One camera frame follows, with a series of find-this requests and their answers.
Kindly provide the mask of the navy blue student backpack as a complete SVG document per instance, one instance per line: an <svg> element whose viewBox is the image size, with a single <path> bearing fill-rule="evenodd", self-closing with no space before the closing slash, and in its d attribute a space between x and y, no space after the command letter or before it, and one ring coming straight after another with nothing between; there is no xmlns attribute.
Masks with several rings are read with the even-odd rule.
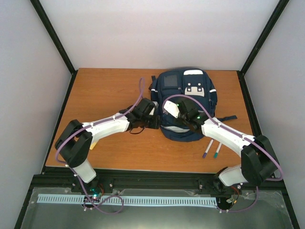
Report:
<svg viewBox="0 0 305 229"><path fill-rule="evenodd" d="M198 68L176 68L152 76L149 87L151 100L159 104L160 129L163 135L177 142L198 141L204 134L192 132L170 114L163 112L163 105L170 100L178 104L179 117L190 119L196 115L206 120L215 116L218 102L216 88L208 74Z"/></svg>

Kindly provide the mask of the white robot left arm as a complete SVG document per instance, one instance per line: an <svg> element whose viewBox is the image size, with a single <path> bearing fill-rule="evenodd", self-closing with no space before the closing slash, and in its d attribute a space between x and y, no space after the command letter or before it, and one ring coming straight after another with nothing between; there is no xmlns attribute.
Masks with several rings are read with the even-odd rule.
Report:
<svg viewBox="0 0 305 229"><path fill-rule="evenodd" d="M88 154L97 142L116 133L136 128L158 129L159 126L158 103L143 98L137 105L131 105L113 116L98 121L70 121L54 145L56 155L61 155L62 163L71 168L82 180L82 186L87 191L94 192L98 189L99 180L88 160Z"/></svg>

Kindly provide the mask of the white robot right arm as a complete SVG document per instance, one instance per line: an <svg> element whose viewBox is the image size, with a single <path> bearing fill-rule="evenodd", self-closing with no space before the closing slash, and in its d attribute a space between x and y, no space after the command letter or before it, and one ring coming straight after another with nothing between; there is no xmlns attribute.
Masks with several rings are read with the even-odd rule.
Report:
<svg viewBox="0 0 305 229"><path fill-rule="evenodd" d="M206 110L198 110L191 98L166 102L164 109L192 132L218 141L240 157L239 165L224 167L214 175L212 187L216 192L224 193L227 187L240 183L260 186L265 181L282 180L282 176L273 176L280 166L266 136L255 137L225 125Z"/></svg>

